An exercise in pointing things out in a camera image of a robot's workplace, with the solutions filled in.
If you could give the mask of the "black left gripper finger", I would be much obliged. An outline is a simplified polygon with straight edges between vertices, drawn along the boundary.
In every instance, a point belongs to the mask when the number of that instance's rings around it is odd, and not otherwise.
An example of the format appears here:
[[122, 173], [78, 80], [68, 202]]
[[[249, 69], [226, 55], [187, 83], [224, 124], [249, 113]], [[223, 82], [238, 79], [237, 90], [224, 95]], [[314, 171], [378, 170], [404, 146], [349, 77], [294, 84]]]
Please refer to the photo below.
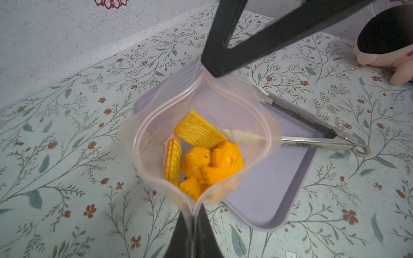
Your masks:
[[204, 205], [198, 215], [185, 220], [180, 214], [166, 258], [224, 258], [215, 239]]

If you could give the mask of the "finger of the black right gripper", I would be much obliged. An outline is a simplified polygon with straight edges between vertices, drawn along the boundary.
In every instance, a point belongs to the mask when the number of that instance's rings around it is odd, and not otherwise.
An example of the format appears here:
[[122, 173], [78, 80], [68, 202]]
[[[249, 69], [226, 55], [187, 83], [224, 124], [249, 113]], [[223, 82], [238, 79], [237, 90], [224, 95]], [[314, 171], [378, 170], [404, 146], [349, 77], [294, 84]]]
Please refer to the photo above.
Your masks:
[[228, 48], [234, 27], [246, 7], [247, 1], [220, 1], [219, 7], [228, 11], [229, 31], [224, 33], [225, 56], [220, 61], [220, 76], [229, 74], [246, 64], [276, 52], [284, 47], [328, 28], [351, 16], [371, 1], [306, 1], [297, 9], [284, 15], [272, 25], [248, 39]]
[[201, 56], [201, 63], [213, 77], [221, 77], [232, 68], [225, 68], [229, 41], [247, 1], [220, 1], [215, 13], [207, 41]]

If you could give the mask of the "orange candy-shaped cookie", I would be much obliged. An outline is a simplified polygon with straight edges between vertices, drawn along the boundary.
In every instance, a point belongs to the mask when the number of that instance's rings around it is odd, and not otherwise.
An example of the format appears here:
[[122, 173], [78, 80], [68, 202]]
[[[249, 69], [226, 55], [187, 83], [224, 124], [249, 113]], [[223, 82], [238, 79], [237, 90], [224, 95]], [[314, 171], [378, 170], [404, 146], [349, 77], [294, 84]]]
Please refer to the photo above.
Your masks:
[[186, 195], [190, 196], [195, 202], [197, 202], [210, 186], [208, 184], [201, 183], [196, 177], [192, 176], [179, 183], [178, 187]]

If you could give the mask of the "yellow waffle square cookie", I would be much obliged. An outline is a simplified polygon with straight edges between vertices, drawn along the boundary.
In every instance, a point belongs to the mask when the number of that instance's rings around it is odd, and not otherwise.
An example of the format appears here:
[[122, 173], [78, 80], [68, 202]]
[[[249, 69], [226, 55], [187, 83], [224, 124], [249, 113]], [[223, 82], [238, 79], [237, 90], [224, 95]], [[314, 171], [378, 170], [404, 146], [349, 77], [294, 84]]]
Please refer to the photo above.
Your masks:
[[181, 159], [182, 159], [182, 148], [180, 141], [178, 139], [171, 139], [168, 142], [166, 165], [165, 165], [165, 176], [166, 180], [175, 186], [180, 183], [181, 176]]

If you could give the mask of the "orange fish cookie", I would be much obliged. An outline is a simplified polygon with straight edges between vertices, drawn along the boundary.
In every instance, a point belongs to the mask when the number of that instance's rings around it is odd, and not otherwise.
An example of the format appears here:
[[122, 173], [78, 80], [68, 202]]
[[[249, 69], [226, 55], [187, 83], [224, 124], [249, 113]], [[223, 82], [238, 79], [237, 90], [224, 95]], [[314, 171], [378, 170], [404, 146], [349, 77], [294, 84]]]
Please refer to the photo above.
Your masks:
[[222, 142], [213, 150], [213, 165], [201, 168], [205, 182], [214, 185], [241, 171], [243, 157], [238, 145], [229, 141]]
[[194, 147], [188, 150], [181, 163], [185, 177], [195, 177], [200, 183], [204, 183], [201, 168], [212, 166], [212, 154], [211, 150], [204, 147]]

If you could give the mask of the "clear resealable bag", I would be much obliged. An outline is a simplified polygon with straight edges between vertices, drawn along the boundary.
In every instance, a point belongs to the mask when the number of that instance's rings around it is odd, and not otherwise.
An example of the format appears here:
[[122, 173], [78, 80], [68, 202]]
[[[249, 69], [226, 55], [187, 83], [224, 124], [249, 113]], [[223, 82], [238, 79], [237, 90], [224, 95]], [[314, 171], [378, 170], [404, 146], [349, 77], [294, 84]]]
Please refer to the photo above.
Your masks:
[[138, 174], [189, 220], [234, 192], [283, 136], [261, 91], [242, 72], [213, 77], [189, 63], [146, 93], [119, 138]]

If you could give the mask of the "round brown cookie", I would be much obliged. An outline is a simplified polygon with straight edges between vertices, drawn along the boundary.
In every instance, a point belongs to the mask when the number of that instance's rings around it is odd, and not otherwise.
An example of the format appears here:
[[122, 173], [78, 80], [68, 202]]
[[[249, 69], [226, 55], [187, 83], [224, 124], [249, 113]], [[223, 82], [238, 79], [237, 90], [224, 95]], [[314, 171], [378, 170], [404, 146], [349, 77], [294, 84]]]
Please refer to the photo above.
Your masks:
[[178, 123], [174, 134], [193, 147], [214, 149], [228, 137], [195, 110], [191, 110]]

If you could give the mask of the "white silicone tongs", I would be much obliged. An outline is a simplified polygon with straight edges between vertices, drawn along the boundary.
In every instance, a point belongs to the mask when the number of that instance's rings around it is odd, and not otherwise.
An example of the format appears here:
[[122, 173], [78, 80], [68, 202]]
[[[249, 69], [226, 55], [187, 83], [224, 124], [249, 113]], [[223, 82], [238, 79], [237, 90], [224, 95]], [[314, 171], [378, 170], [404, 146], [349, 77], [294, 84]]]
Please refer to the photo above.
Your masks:
[[283, 146], [315, 147], [349, 150], [358, 157], [367, 158], [371, 149], [352, 136], [320, 120], [305, 109], [254, 85], [261, 103], [270, 114], [280, 119], [284, 136], [274, 141]]

